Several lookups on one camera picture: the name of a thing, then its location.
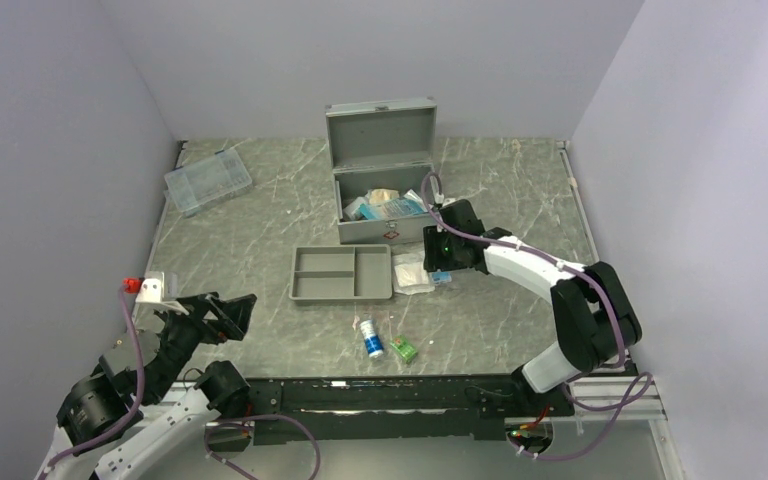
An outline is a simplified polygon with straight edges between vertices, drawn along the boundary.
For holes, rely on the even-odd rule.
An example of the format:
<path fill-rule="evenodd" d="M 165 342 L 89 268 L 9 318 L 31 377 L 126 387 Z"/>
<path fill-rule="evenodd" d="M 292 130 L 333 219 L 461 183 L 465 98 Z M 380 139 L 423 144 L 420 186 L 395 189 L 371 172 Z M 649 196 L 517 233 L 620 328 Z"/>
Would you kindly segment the grey plastic divider tray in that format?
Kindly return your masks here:
<path fill-rule="evenodd" d="M 294 248 L 289 298 L 296 303 L 371 302 L 392 296 L 392 253 L 386 244 Z"/>

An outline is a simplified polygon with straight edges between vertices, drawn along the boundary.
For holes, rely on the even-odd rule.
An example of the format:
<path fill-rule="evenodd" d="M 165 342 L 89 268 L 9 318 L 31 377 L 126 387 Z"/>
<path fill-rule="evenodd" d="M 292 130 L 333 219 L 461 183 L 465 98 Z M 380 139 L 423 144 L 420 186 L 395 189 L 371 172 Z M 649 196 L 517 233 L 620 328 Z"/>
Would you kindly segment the blue cotton swab bag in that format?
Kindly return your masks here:
<path fill-rule="evenodd" d="M 390 220 L 426 213 L 419 203 L 407 198 L 395 198 L 375 205 L 363 203 L 358 212 L 366 220 Z"/>

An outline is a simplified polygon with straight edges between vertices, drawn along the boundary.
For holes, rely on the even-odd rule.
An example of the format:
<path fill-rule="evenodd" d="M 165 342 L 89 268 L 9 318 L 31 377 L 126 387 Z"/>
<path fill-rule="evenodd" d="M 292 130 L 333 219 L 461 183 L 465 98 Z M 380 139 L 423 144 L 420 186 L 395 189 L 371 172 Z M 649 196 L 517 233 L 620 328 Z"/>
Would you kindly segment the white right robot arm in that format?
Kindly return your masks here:
<path fill-rule="evenodd" d="M 642 327 L 610 264 L 566 261 L 508 230 L 488 229 L 467 200 L 434 205 L 429 213 L 435 223 L 423 231 L 427 271 L 473 269 L 509 280 L 552 308 L 555 341 L 514 374 L 511 401 L 520 413 L 538 413 L 566 381 L 624 363 L 627 348 L 641 340 Z"/>

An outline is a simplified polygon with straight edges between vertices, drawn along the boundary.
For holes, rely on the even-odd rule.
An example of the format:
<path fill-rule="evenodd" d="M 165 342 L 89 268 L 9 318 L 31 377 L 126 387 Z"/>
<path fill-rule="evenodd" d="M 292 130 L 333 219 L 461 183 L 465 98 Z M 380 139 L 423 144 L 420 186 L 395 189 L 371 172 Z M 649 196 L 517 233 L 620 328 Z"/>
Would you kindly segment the white bottle green label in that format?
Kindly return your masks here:
<path fill-rule="evenodd" d="M 346 205 L 343 210 L 343 219 L 345 221 L 365 220 L 364 209 L 368 202 L 366 197 L 357 197 Z"/>

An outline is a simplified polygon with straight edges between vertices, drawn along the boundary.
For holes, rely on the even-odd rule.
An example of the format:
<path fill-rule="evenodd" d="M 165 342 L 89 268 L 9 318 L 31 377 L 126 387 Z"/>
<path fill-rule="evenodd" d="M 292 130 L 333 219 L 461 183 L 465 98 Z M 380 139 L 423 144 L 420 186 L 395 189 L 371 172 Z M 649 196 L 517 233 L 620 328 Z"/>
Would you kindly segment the beige latex gloves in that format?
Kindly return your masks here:
<path fill-rule="evenodd" d="M 399 197 L 400 197 L 400 193 L 398 190 L 385 189 L 385 188 L 371 189 L 366 194 L 367 202 L 370 205 L 383 204 L 388 201 L 397 199 Z"/>

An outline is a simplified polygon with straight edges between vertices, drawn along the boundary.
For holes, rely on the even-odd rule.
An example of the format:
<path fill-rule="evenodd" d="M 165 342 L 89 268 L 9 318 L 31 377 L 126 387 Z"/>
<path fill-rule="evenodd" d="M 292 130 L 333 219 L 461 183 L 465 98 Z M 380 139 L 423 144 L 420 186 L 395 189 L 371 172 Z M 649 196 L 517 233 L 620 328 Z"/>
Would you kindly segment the teal plaster zip bag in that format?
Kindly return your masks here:
<path fill-rule="evenodd" d="M 407 200 L 410 200 L 410 201 L 416 203 L 421 209 L 423 209 L 423 210 L 426 209 L 423 199 L 413 189 L 408 190 L 403 195 L 403 197 L 405 199 L 407 199 Z"/>

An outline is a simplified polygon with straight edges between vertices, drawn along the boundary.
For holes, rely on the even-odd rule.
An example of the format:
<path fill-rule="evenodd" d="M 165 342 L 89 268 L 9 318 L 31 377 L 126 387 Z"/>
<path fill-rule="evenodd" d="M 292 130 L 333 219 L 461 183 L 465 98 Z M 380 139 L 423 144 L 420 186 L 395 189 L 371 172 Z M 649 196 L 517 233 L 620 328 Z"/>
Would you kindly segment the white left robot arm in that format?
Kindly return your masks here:
<path fill-rule="evenodd" d="M 214 361 L 165 415 L 128 433 L 143 419 L 142 407 L 164 399 L 199 345 L 245 338 L 257 302 L 254 294 L 175 298 L 146 287 L 135 295 L 154 308 L 162 329 L 140 331 L 125 317 L 129 342 L 103 354 L 64 398 L 38 478 L 135 479 L 207 423 L 249 412 L 248 382 L 231 362 Z"/>

